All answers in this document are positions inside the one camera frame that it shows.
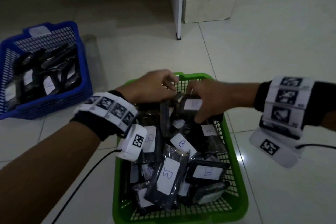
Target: black sleeve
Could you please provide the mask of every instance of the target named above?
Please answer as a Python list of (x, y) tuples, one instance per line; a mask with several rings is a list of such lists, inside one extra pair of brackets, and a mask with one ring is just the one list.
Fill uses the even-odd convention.
[[(109, 93), (125, 99), (124, 96), (116, 90), (111, 90)], [(120, 128), (105, 118), (99, 117), (90, 112), (79, 111), (70, 121), (76, 121), (87, 126), (99, 137), (101, 141), (104, 141), (111, 135), (124, 133)]]
[[(264, 111), (270, 82), (263, 82), (254, 100), (254, 108)], [(303, 118), (303, 125), (320, 126), (326, 113), (336, 110), (336, 84), (315, 82)]]

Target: left hand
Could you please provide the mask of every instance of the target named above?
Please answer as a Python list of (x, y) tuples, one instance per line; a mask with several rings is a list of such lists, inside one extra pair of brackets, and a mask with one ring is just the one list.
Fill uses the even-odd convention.
[(116, 88), (132, 104), (160, 102), (175, 96), (172, 82), (178, 78), (168, 69), (150, 71), (129, 84)]

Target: basket handle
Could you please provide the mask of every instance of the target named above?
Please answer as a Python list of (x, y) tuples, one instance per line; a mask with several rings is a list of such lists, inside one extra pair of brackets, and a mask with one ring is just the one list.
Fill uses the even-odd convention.
[(47, 30), (46, 31), (52, 31), (54, 30), (55, 26), (54, 24), (50, 23), (50, 22), (45, 22), (45, 23), (42, 23), (42, 24), (39, 24), (39, 25), (35, 25), (35, 26), (32, 26), (32, 27), (28, 27), (28, 28), (25, 28), (22, 30), (23, 34), (25, 34), (26, 36), (28, 37), (32, 37), (34, 35), (32, 35), (30, 33), (31, 29), (34, 29), (34, 28), (38, 28), (38, 27), (46, 27)]

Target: green plastic basket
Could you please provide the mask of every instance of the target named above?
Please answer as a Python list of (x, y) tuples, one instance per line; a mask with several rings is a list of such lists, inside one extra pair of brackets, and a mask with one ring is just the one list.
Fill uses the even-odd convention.
[[(188, 82), (190, 80), (212, 79), (211, 76), (205, 73), (174, 73), (179, 75), (179, 83), (175, 84), (177, 91), (185, 92)], [(115, 177), (114, 177), (114, 192), (113, 192), (113, 207), (112, 216), (116, 224), (126, 223), (156, 223), (156, 224), (170, 224), (170, 223), (223, 223), (230, 221), (237, 221), (241, 219), (247, 212), (248, 197), (240, 172), (239, 164), (236, 158), (235, 150), (230, 138), (228, 126), (225, 118), (223, 122), (215, 122), (215, 126), (225, 143), (228, 153), (219, 156), (222, 162), (230, 163), (230, 169), (226, 172), (225, 180), (231, 183), (231, 186), (217, 201), (207, 203), (204, 205), (195, 205), (186, 207), (179, 203), (179, 209), (168, 211), (156, 211), (148, 213), (145, 216), (134, 210), (131, 201), (121, 201), (119, 198), (120, 192), (120, 173), (121, 162), (120, 158), (115, 160)]]

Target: black cable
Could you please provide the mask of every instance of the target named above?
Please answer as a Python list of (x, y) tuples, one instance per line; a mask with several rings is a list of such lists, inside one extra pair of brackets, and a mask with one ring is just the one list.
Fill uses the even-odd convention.
[(301, 145), (296, 146), (296, 149), (301, 149), (301, 148), (306, 147), (306, 146), (318, 146), (318, 147), (325, 147), (325, 148), (330, 148), (330, 149), (335, 149), (336, 150), (335, 146), (325, 145), (325, 144), (316, 144), (316, 143), (301, 144)]
[(95, 165), (93, 168), (91, 168), (91, 170), (87, 173), (87, 175), (84, 177), (84, 179), (81, 181), (81, 183), (77, 186), (77, 188), (75, 189), (75, 191), (71, 194), (71, 196), (69, 197), (69, 199), (67, 200), (67, 202), (65, 203), (65, 205), (62, 207), (62, 209), (60, 210), (60, 212), (57, 214), (56, 218), (53, 220), (53, 222), (51, 224), (55, 224), (55, 222), (58, 220), (58, 218), (61, 216), (62, 212), (64, 211), (65, 207), (69, 204), (70, 200), (73, 198), (73, 196), (75, 195), (75, 193), (77, 192), (77, 190), (80, 188), (80, 186), (83, 184), (83, 182), (86, 180), (86, 178), (92, 173), (92, 171), (96, 168), (96, 166), (99, 165), (100, 162), (102, 162), (108, 155), (114, 153), (114, 152), (121, 152), (121, 150), (114, 150), (114, 151), (110, 151), (108, 154), (106, 154), (103, 158), (101, 158)]

